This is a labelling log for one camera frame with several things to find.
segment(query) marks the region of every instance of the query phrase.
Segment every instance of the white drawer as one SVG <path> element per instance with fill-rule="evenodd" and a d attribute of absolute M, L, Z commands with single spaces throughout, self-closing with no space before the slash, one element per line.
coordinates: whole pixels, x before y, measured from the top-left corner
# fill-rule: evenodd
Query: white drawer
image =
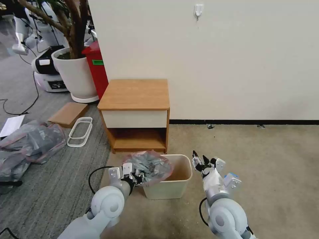
<path fill-rule="evenodd" d="M 102 111 L 107 128 L 166 128 L 167 111 Z"/>

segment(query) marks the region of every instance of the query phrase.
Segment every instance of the white wall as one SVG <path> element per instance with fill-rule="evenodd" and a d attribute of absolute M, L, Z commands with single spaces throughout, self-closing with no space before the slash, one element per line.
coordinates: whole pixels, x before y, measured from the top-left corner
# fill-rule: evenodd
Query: white wall
<path fill-rule="evenodd" d="M 319 1 L 89 4 L 108 78 L 167 78 L 171 119 L 319 119 Z"/>

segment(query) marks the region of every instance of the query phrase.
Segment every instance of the red trash can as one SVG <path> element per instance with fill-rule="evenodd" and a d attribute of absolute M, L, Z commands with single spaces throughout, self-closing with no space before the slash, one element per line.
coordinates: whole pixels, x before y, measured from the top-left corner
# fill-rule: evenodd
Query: red trash can
<path fill-rule="evenodd" d="M 107 80 L 98 41 L 93 42 L 90 46 L 85 48 L 82 51 L 82 54 L 86 55 L 97 94 L 99 99 L 101 99 L 109 82 Z"/>

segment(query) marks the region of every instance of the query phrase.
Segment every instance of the clear plastic bag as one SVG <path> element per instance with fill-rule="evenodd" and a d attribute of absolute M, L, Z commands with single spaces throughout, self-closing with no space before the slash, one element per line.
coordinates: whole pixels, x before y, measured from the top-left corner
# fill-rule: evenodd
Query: clear plastic bag
<path fill-rule="evenodd" d="M 59 125 L 48 126 L 36 120 L 0 141 L 0 194 L 13 187 L 8 182 L 20 180 L 30 163 L 47 162 L 65 144 L 65 135 Z"/>
<path fill-rule="evenodd" d="M 58 124 L 47 125 L 33 120 L 0 141 L 0 150 L 18 151 L 32 163 L 45 163 L 65 146 L 65 134 Z"/>
<path fill-rule="evenodd" d="M 169 160 L 159 153 L 152 151 L 141 151 L 127 155 L 124 163 L 132 163 L 135 173 L 143 174 L 142 186 L 150 186 L 168 178 L 174 169 Z"/>

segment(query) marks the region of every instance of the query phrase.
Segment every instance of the bedside table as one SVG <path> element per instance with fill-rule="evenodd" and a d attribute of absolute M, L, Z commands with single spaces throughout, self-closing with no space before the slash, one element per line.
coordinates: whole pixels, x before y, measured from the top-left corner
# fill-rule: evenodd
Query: bedside table
<path fill-rule="evenodd" d="M 166 79 L 111 80 L 97 107 L 112 153 L 152 149 L 167 152 Z"/>

